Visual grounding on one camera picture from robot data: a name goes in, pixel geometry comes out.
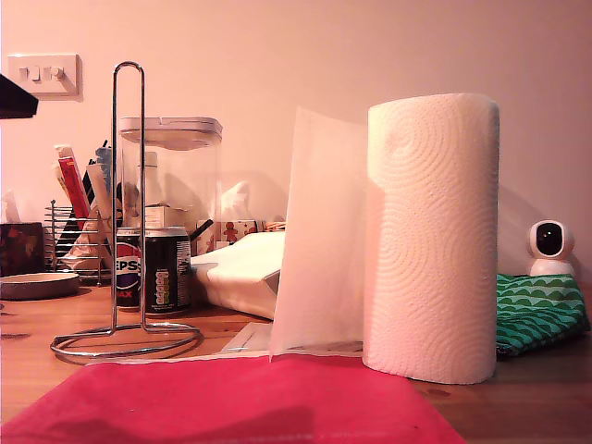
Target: white light switch plate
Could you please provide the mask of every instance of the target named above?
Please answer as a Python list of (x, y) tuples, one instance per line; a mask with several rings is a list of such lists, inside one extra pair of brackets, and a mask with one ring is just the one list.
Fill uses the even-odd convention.
[(8, 56), (8, 77), (40, 99), (78, 95), (78, 71), (76, 54)]

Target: red cloth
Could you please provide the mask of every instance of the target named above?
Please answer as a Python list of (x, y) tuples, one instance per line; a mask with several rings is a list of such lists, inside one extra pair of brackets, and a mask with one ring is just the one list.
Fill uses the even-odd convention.
[(2, 443), (461, 443), (411, 383), (359, 358), (284, 355), (82, 368)]

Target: white security camera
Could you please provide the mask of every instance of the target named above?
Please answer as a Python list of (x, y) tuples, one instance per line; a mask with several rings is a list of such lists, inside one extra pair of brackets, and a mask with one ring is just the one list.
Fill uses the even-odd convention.
[(574, 249), (574, 236), (561, 222), (536, 222), (528, 232), (528, 247), (535, 258), (530, 276), (574, 275), (574, 268), (567, 261)]

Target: chrome wire stand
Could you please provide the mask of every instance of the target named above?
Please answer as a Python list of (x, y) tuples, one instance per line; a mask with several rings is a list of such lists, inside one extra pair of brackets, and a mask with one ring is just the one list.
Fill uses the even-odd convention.
[[(142, 321), (140, 324), (117, 324), (117, 277), (116, 277), (116, 260), (117, 260), (117, 223), (115, 223), (117, 214), (117, 203), (115, 189), (117, 188), (117, 74), (123, 67), (134, 67), (141, 75), (141, 136), (140, 136), (140, 163), (141, 163), (141, 222), (140, 222), (140, 243), (142, 246), (142, 264), (140, 273), (140, 312)], [(82, 357), (82, 358), (119, 358), (126, 356), (135, 356), (139, 354), (147, 354), (154, 352), (163, 352), (196, 341), (199, 344), (202, 334), (197, 327), (188, 326), (186, 324), (161, 322), (155, 324), (148, 324), (146, 322), (146, 227), (145, 227), (145, 206), (146, 206), (146, 140), (145, 140), (145, 90), (144, 90), (144, 70), (136, 62), (121, 62), (113, 71), (113, 120), (111, 124), (112, 129), (112, 144), (113, 144), (113, 158), (111, 166), (111, 192), (112, 199), (112, 233), (113, 233), (113, 264), (111, 266), (111, 326), (92, 328), (89, 330), (80, 331), (71, 335), (56, 336), (50, 344), (51, 350), (57, 356), (65, 357)], [(142, 347), (133, 350), (124, 351), (73, 351), (68, 350), (68, 347), (74, 342), (81, 339), (89, 338), (105, 338), (111, 337), (116, 332), (121, 330), (132, 330), (141, 328), (146, 333), (150, 334), (166, 334), (166, 333), (187, 333), (189, 336), (184, 339), (177, 339), (161, 346)]]

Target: green patterned fabric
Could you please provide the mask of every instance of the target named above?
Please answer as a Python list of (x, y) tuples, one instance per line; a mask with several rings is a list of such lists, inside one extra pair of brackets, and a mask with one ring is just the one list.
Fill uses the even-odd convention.
[(570, 275), (498, 275), (498, 355), (516, 356), (589, 329), (582, 291)]

